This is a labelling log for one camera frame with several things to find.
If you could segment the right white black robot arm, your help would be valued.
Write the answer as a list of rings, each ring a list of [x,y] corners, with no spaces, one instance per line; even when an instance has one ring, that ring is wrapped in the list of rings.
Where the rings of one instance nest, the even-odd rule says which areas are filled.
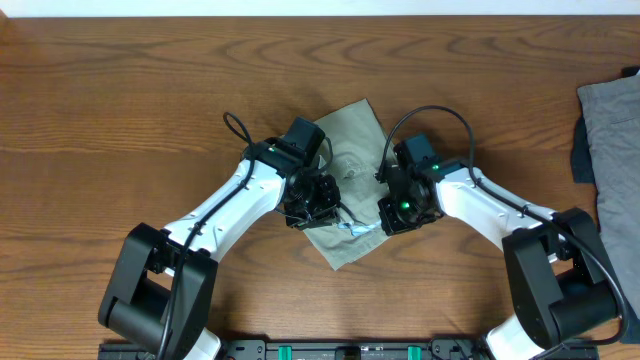
[[[486,179],[462,159],[444,161],[424,135],[393,147],[376,178],[389,236],[444,216],[458,219],[503,254],[514,313],[484,337],[491,359],[567,359],[600,346],[582,334],[624,320],[624,295],[593,219],[583,210],[540,207]]]

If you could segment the khaki green shorts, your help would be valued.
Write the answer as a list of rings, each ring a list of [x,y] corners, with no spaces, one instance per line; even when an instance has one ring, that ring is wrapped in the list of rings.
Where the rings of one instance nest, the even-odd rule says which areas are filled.
[[[305,235],[334,270],[367,255],[388,236],[381,228],[378,201],[388,187],[375,179],[387,140],[366,99],[347,105],[315,121],[331,141],[319,154],[333,154],[327,173],[340,191],[338,218],[327,226],[307,229]]]

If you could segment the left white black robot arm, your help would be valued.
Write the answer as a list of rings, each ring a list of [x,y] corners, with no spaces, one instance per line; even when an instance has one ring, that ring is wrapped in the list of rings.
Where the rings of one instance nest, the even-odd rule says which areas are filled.
[[[330,141],[315,123],[296,118],[281,137],[252,140],[225,113],[247,145],[213,195],[162,229],[145,223],[125,238],[98,311],[99,323],[156,359],[215,359],[221,340],[207,330],[219,263],[263,215],[277,211],[305,230],[338,217],[339,188],[316,157]]]

